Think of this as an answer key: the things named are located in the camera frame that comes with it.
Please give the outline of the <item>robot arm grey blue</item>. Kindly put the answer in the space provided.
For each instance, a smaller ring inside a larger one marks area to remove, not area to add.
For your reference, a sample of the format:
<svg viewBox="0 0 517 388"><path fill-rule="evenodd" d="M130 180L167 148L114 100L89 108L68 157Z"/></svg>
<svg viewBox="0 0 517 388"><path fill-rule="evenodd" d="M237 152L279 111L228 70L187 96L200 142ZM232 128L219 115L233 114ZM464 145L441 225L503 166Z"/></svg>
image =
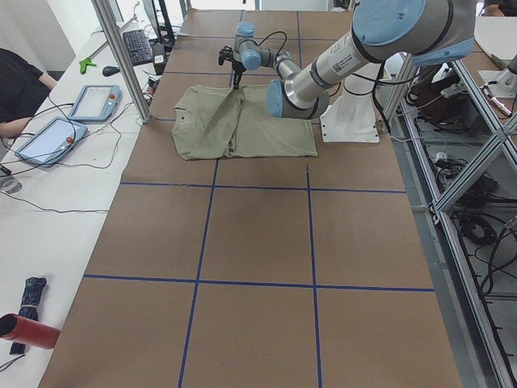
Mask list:
<svg viewBox="0 0 517 388"><path fill-rule="evenodd" d="M367 63L400 52L412 55L416 66L466 57L473 48L475 12L474 1L362 1L350 31L304 69L283 49L258 45L254 26L240 22L233 46L220 50L218 62L231 62L235 88L243 72L271 67L278 77L267 89L270 115L308 120L325 112L329 89Z"/></svg>

